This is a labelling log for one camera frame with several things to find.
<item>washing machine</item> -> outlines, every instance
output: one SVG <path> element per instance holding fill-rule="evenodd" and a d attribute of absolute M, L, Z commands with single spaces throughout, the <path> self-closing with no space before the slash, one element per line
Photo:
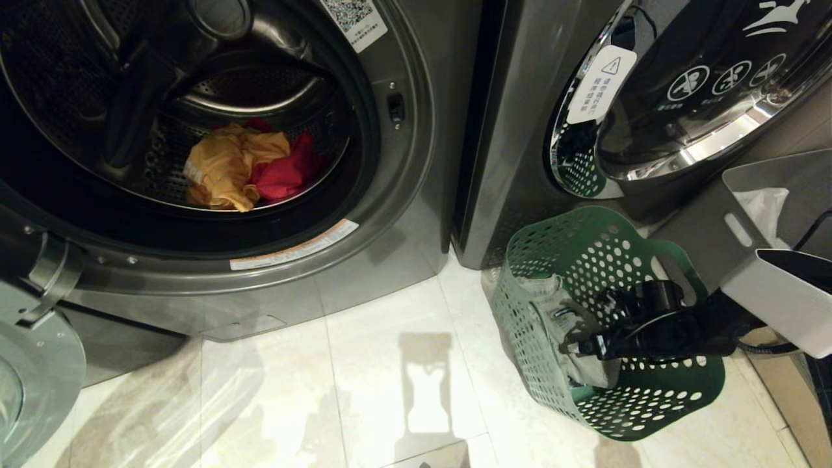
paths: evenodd
<path fill-rule="evenodd" d="M 828 79 L 831 3 L 490 3 L 460 262 L 497 265 L 518 229 L 586 204 L 661 222 Z"/>
<path fill-rule="evenodd" d="M 233 341 L 435 275 L 480 8 L 4 2 L 2 244 L 45 298 L 7 307 L 30 325 L 60 302 Z M 232 122 L 311 137 L 318 171 L 247 212 L 201 205 L 184 166 Z"/>

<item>dryer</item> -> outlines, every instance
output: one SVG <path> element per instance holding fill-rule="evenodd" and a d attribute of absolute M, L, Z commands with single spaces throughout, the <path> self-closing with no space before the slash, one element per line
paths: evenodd
<path fill-rule="evenodd" d="M 650 226 L 829 76 L 832 2 L 497 2 L 454 214 L 460 262 L 586 204 Z"/>

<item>warning tag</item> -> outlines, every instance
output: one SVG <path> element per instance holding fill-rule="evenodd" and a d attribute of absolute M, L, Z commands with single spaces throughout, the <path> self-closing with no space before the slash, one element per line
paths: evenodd
<path fill-rule="evenodd" d="M 635 52 L 616 46 L 606 46 L 598 51 L 572 96 L 567 123 L 604 117 L 637 58 Z"/>
<path fill-rule="evenodd" d="M 387 25 L 373 0 L 320 0 L 324 9 L 353 46 L 363 51 L 387 32 Z"/>
<path fill-rule="evenodd" d="M 305 256 L 310 256 L 313 253 L 322 251 L 326 247 L 344 239 L 355 231 L 358 226 L 359 225 L 356 222 L 352 222 L 349 219 L 342 219 L 338 222 L 338 224 L 332 226 L 329 230 L 320 234 L 315 239 L 306 241 L 298 246 L 266 255 L 249 256 L 247 258 L 236 258 L 231 260 L 231 270 L 252 270 L 254 268 L 279 265 L 281 263 L 298 260 L 299 258 L 303 258 Z"/>

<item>qr code sticker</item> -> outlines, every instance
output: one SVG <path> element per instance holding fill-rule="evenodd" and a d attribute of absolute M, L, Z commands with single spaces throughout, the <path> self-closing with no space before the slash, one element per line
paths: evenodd
<path fill-rule="evenodd" d="M 387 32 L 373 0 L 320 0 L 332 21 L 358 53 Z"/>
<path fill-rule="evenodd" d="M 348 32 L 375 11 L 370 0 L 321 0 L 342 31 Z"/>

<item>open washing machine door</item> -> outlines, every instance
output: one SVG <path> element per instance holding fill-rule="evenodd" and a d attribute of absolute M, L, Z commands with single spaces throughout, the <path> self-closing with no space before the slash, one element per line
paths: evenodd
<path fill-rule="evenodd" d="M 17 254 L 31 253 L 29 246 Z M 23 259 L 4 254 L 4 270 Z M 80 276 L 77 252 L 44 234 L 35 265 L 26 281 L 0 280 L 2 466 L 22 466 L 49 440 L 75 404 L 87 368 L 81 339 L 55 307 Z"/>
<path fill-rule="evenodd" d="M 644 192 L 758 137 L 832 68 L 832 2 L 628 0 L 572 75 L 545 162 L 592 199 Z"/>

